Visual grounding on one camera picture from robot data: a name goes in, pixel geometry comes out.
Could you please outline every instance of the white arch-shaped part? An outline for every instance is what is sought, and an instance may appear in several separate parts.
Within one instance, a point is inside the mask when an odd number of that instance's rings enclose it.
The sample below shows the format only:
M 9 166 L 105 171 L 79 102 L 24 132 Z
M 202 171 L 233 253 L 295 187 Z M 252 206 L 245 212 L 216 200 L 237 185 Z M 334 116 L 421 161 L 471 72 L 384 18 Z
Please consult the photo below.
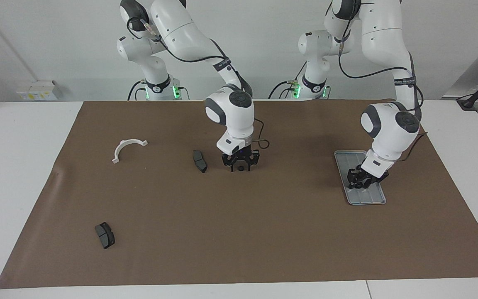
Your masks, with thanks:
M 119 153 L 121 152 L 121 150 L 127 146 L 127 145 L 130 145 L 130 144 L 139 144 L 141 146 L 147 146 L 148 145 L 148 142 L 145 140 L 145 141 L 141 141 L 141 140 L 137 140 L 137 139 L 131 139 L 131 140 L 122 140 L 121 143 L 117 146 L 117 148 L 115 149 L 115 152 L 114 152 L 114 159 L 112 160 L 112 162 L 114 164 L 117 164 L 119 163 Z

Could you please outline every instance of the metal tray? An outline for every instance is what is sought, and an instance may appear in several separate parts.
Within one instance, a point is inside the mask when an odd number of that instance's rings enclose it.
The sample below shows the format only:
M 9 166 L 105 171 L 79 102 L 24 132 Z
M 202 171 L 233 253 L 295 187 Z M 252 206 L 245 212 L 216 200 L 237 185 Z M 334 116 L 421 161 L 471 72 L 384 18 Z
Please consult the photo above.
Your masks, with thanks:
M 344 185 L 344 191 L 349 204 L 353 206 L 369 206 L 387 203 L 380 183 L 371 185 L 368 189 L 349 189 L 348 170 L 363 163 L 366 152 L 363 151 L 337 151 L 335 160 Z

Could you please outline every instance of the white table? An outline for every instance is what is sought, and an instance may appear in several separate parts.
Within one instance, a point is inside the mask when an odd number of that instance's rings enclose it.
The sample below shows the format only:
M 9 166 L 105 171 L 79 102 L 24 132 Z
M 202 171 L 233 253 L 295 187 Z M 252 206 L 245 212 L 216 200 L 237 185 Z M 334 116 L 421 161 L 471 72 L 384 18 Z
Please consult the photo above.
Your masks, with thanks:
M 0 273 L 81 105 L 0 103 Z M 431 142 L 478 221 L 478 115 L 455 102 L 428 100 L 423 116 Z M 478 297 L 478 278 L 0 290 L 0 298 L 36 297 L 471 299 Z

